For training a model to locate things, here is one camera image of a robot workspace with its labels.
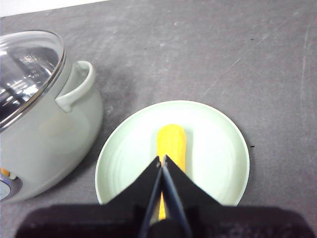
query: scratch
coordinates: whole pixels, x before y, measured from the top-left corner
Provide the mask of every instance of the scratch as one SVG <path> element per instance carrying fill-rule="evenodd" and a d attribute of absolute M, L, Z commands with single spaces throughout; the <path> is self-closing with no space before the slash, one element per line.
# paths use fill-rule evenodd
<path fill-rule="evenodd" d="M 212 85 L 202 94 L 199 101 L 204 98 L 204 96 L 211 90 L 211 88 L 219 81 L 219 77 L 212 83 Z"/>
<path fill-rule="evenodd" d="M 314 21 L 314 16 L 312 16 L 312 19 L 309 25 L 307 26 L 306 33 L 305 33 L 304 46 L 303 46 L 303 66 L 302 66 L 301 90 L 300 90 L 302 126 L 304 126 L 304 118 L 305 118 L 305 112 L 303 111 L 303 107 L 304 107 L 304 96 L 305 96 L 304 82 L 305 82 L 306 60 L 307 60 L 307 54 L 308 54 L 309 48 L 311 46 L 311 43 L 309 43 L 307 47 L 307 40 L 308 40 L 309 30 L 313 24 L 313 21 Z"/>
<path fill-rule="evenodd" d="M 113 106 L 109 106 L 106 111 L 106 115 L 109 116 L 113 110 Z"/>
<path fill-rule="evenodd" d="M 275 31 L 277 31 L 279 28 L 281 28 L 283 25 L 285 25 L 290 19 L 292 19 L 294 17 L 294 14 L 292 14 L 292 16 L 290 16 L 288 19 L 286 19 L 285 21 L 283 21 L 281 24 L 278 25 L 278 27 L 274 28 L 272 31 L 268 32 L 267 34 L 265 34 L 265 36 L 259 41 L 257 42 L 255 45 L 253 45 L 252 47 L 250 47 L 248 50 L 246 50 L 244 53 L 242 53 L 242 55 L 231 65 L 229 66 L 229 68 L 226 69 L 226 71 L 220 76 L 218 77 L 213 83 L 212 85 L 202 94 L 202 96 L 200 97 L 199 101 L 201 99 L 204 98 L 204 96 L 212 89 L 212 87 L 220 80 L 222 79 L 232 68 L 233 66 L 235 66 L 244 56 L 246 56 L 251 50 L 253 50 L 257 45 L 259 45 L 262 41 L 264 41 L 266 38 L 268 38 L 272 33 L 274 33 Z"/>
<path fill-rule="evenodd" d="M 310 49 L 311 45 L 312 45 L 312 42 L 310 41 L 309 44 L 308 44 L 308 49 L 307 49 L 307 51 Z M 309 79 L 311 78 L 311 72 L 310 72 L 310 70 L 309 70 L 309 76 L 308 76 L 308 78 L 309 78 Z M 311 99 L 313 120 L 316 120 L 316 114 L 315 114 L 315 110 L 314 110 L 315 101 L 313 100 L 311 88 L 309 89 L 309 95 L 310 95 L 310 99 Z"/>

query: glass lid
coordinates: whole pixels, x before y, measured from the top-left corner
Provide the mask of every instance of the glass lid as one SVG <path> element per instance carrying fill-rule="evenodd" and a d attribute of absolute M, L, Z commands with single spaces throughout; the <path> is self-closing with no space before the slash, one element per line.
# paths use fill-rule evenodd
<path fill-rule="evenodd" d="M 0 128 L 7 127 L 47 86 L 64 60 L 54 33 L 24 31 L 0 36 Z"/>

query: cooking pot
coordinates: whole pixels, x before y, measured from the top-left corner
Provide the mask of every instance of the cooking pot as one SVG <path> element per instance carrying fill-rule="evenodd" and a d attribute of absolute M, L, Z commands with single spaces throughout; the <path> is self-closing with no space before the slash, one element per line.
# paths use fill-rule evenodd
<path fill-rule="evenodd" d="M 103 118 L 95 70 L 48 31 L 0 37 L 1 201 L 37 195 L 70 173 Z"/>

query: countertop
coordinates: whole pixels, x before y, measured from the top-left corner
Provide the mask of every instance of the countertop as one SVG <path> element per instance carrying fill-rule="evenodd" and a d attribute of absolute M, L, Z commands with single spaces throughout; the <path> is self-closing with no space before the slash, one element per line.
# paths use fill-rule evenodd
<path fill-rule="evenodd" d="M 83 162 L 34 198 L 1 204 L 1 237 L 26 214 L 97 203 L 97 157 L 129 115 L 168 100 L 222 111 L 250 152 L 241 205 L 301 213 L 317 232 L 317 8 L 315 0 L 112 0 L 1 19 L 1 33 L 57 32 L 97 69 L 104 122 Z"/>

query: pot handle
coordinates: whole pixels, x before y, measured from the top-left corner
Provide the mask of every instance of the pot handle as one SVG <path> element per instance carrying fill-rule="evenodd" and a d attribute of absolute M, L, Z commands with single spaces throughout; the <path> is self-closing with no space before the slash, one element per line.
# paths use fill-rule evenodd
<path fill-rule="evenodd" d="M 91 63 L 87 61 L 78 61 L 77 64 L 82 69 L 89 70 L 87 77 L 74 90 L 55 98 L 55 102 L 57 103 L 57 105 L 59 105 L 59 107 L 66 113 L 71 111 L 71 106 L 74 102 L 84 96 L 89 91 L 89 89 L 91 89 L 96 78 L 96 71 Z"/>

